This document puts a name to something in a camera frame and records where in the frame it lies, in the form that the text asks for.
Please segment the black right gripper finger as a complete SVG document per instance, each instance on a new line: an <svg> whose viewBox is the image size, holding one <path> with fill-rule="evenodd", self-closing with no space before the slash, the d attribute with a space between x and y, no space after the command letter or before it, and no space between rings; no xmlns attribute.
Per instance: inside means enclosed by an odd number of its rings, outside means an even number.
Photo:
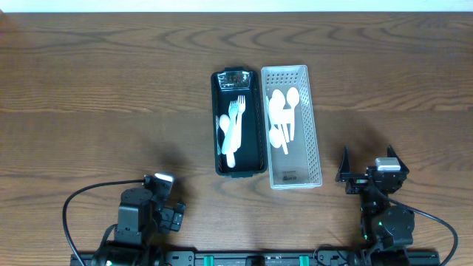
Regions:
<svg viewBox="0 0 473 266"><path fill-rule="evenodd" d="M344 147L343 156L336 175L337 181L347 181L350 178L350 161L348 155L348 147Z"/></svg>
<svg viewBox="0 0 473 266"><path fill-rule="evenodd" d="M387 156L391 158L395 158L397 160L400 170L406 170L406 165L401 160L401 158L397 155L397 153L395 152L394 148L391 145L387 146Z"/></svg>

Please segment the white plastic spoon bowl-down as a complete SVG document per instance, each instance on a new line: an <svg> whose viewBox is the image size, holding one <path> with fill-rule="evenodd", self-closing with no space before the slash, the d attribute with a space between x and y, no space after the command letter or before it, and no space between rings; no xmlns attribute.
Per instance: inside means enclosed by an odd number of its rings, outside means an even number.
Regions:
<svg viewBox="0 0 473 266"><path fill-rule="evenodd" d="M275 89L273 91L271 100L273 101L273 112L284 109L284 106L286 103L285 96L279 89ZM290 139L289 139L287 124L278 124L278 125L283 131L285 142L288 143Z"/></svg>

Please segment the white plastic utensil handle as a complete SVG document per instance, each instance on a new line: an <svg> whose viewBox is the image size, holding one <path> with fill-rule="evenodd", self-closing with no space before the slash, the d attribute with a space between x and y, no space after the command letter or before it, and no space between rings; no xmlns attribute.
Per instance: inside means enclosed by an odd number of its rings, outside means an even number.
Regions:
<svg viewBox="0 0 473 266"><path fill-rule="evenodd" d="M270 114L270 100L269 97L266 97L266 104L268 108L268 118L269 118L269 124L270 124L270 129L269 129L269 138L270 138L270 144L272 147L275 149L278 149L282 146L282 139L280 135L280 130L273 124L273 120Z"/></svg>

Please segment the pale green plastic fork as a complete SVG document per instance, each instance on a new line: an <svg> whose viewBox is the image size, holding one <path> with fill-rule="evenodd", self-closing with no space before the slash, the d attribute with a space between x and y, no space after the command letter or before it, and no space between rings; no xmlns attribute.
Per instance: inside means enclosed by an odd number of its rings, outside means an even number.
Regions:
<svg viewBox="0 0 473 266"><path fill-rule="evenodd" d="M225 139L223 141L223 145L222 145L223 154L228 154L232 151L233 133L234 133L234 127L236 123L236 116L237 116L238 110L239 110L238 100L231 101L229 105L229 110L228 110L230 123L229 123L229 127L227 130Z"/></svg>

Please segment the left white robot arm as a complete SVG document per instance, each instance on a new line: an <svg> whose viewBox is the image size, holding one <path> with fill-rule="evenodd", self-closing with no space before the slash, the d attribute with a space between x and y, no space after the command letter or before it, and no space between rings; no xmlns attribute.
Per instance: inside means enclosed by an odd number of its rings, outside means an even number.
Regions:
<svg viewBox="0 0 473 266"><path fill-rule="evenodd" d="M178 232L186 205L166 206L174 178L166 174L146 175L141 188L130 188L120 196L118 223L104 234L91 265L163 265L161 248L152 243L158 235Z"/></svg>

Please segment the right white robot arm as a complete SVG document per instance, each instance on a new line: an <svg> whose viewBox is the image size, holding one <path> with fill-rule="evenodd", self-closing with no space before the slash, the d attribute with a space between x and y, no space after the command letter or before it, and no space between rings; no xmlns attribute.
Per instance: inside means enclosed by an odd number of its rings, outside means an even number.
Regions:
<svg viewBox="0 0 473 266"><path fill-rule="evenodd" d="M415 215L412 211L390 203L406 180L409 169L391 146L387 156L375 159L363 174L350 170L348 148L344 148L336 181L345 183L346 194L357 194L361 200L361 232L367 246L347 256L349 265L382 265L389 257L401 253L401 264L409 262L403 254L413 243Z"/></svg>

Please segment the clear white plastic basket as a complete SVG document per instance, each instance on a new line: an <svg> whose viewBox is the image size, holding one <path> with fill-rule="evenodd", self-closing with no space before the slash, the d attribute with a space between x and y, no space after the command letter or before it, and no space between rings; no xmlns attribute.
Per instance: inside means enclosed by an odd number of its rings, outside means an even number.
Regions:
<svg viewBox="0 0 473 266"><path fill-rule="evenodd" d="M271 188L285 190L321 186L321 162L307 67L265 66L261 74ZM285 96L284 109L290 109L286 96L291 87L298 89L300 101L295 108L295 137L287 143L288 154L284 154L282 147L275 149L270 144L270 124L265 100L266 97L270 100L273 91L279 89ZM290 124L287 124L287 128L290 139Z"/></svg>

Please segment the dark green plastic basket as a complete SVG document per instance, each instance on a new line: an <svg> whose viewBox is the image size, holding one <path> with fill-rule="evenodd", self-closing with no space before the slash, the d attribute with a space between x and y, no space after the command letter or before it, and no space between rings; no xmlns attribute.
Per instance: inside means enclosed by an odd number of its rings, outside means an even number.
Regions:
<svg viewBox="0 0 473 266"><path fill-rule="evenodd" d="M230 119L230 102L245 96L246 109L242 116L242 142L236 147L235 123L232 151L222 153ZM215 171L218 175L232 178L252 177L261 174L268 166L265 133L263 132L262 104L257 72L242 67L226 68L211 75L212 123L214 127ZM217 156L215 142L215 116L220 120L221 155Z"/></svg>

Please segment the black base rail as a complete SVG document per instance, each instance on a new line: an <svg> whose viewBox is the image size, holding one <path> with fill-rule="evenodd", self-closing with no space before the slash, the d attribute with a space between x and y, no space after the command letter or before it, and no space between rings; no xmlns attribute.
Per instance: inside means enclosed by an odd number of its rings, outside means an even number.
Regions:
<svg viewBox="0 0 473 266"><path fill-rule="evenodd" d="M351 250L317 249L313 252L283 253L203 253L186 251L159 252L149 257L143 265L171 266L345 266L345 265L439 265L440 258L435 251L384 251L361 257Z"/></svg>

